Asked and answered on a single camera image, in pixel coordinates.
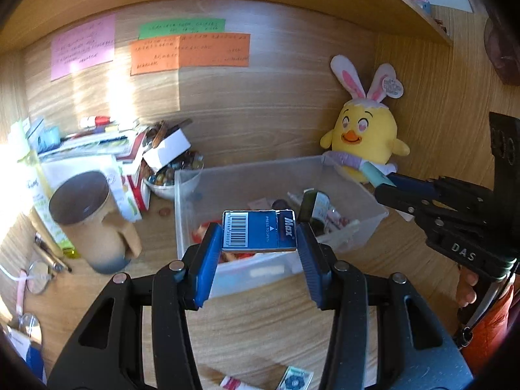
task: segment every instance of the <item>barcode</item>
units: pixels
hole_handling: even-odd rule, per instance
[[[248,213],[226,213],[224,248],[248,247]]]

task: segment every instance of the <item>plush toy tag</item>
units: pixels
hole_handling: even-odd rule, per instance
[[[383,79],[382,87],[386,92],[386,95],[390,98],[400,98],[405,92],[402,83],[393,77],[385,77]]]

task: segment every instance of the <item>pink sticky note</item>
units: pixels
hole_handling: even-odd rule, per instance
[[[50,45],[50,80],[114,59],[115,14],[56,36]]]

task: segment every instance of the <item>small bottle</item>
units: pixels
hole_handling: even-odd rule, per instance
[[[329,197],[316,189],[311,189],[303,194],[302,206],[298,214],[298,222],[308,222],[316,236],[324,234],[329,210]]]

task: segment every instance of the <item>clear plastic bin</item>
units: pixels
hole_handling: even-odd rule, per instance
[[[261,198],[289,201],[287,192],[302,195],[308,188],[325,192],[342,216],[359,220],[356,227],[323,236],[323,242],[336,252],[365,245],[388,215],[386,208],[363,186],[325,156],[205,168],[200,172],[178,170],[175,173],[175,224],[179,259],[194,243],[192,232],[202,223],[221,220],[225,210],[246,210],[249,202]],[[253,289],[301,270],[297,252],[256,254],[219,264],[211,297]]]

